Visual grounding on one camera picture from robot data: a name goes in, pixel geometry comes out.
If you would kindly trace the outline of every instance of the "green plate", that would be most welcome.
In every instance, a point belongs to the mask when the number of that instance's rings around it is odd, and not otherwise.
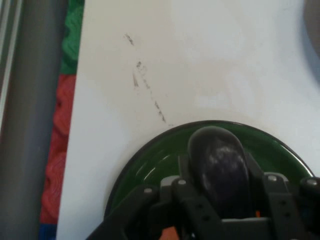
[[[265,172],[285,175],[298,185],[313,173],[287,145],[257,128],[230,121],[197,121],[172,128],[144,145],[126,164],[111,191],[105,215],[137,185],[160,185],[168,176],[179,175],[178,155],[187,153],[189,137],[199,128],[217,126],[229,130],[241,141]]]

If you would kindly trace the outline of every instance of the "screw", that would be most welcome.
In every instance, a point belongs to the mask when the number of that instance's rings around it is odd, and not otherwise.
[[[180,184],[180,185],[185,185],[186,183],[187,183],[186,180],[183,180],[183,179],[180,179],[178,181],[178,184]]]
[[[145,194],[152,193],[152,189],[151,189],[151,188],[145,188],[145,189],[144,189],[144,193],[145,193]]]
[[[318,184],[317,181],[314,179],[308,179],[306,183],[312,186],[316,186]]]
[[[269,175],[268,176],[268,180],[271,181],[271,182],[276,182],[277,181],[277,177],[274,176],[274,175]]]

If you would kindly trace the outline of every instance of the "white table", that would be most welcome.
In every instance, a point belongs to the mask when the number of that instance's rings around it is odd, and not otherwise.
[[[88,0],[58,223],[84,239],[129,158],[174,126],[236,121],[320,175],[320,61],[302,0]]]

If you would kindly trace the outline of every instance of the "orange part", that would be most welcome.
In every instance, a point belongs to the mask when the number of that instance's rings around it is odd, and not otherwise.
[[[174,226],[162,230],[159,240],[179,240],[176,228]]]

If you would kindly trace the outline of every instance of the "pencil mark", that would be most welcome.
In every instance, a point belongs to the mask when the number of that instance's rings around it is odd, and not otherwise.
[[[147,73],[147,67],[145,65],[143,65],[141,63],[141,61],[138,61],[137,64],[136,64],[136,68],[137,68],[137,70],[138,70],[138,72],[139,72],[139,74],[140,74],[140,76],[142,78],[142,81],[143,81],[146,89],[149,90],[150,89],[150,85],[148,84],[148,81],[147,81],[147,79],[145,77],[146,73]]]
[[[150,89],[150,86],[149,86],[147,80],[145,78],[143,78],[142,80],[144,82],[144,85],[145,85],[146,89]]]
[[[132,73],[132,78],[133,78],[134,87],[135,87],[135,88],[138,88],[139,85],[138,85],[138,81],[137,81],[137,78],[136,78],[136,75],[135,75],[134,72]]]
[[[154,101],[154,105],[155,105],[156,109],[158,109],[158,111],[159,111],[158,114],[161,116],[162,121],[163,121],[164,123],[166,123],[165,116],[164,116],[164,114],[162,113],[162,111],[161,111],[161,109],[160,109],[159,104],[157,103],[157,101]]]
[[[132,40],[132,38],[131,38],[127,33],[126,33],[124,36],[126,37],[126,39],[128,39],[128,41],[130,42],[130,44],[131,44],[132,46],[135,45],[135,44],[134,44],[134,41]]]

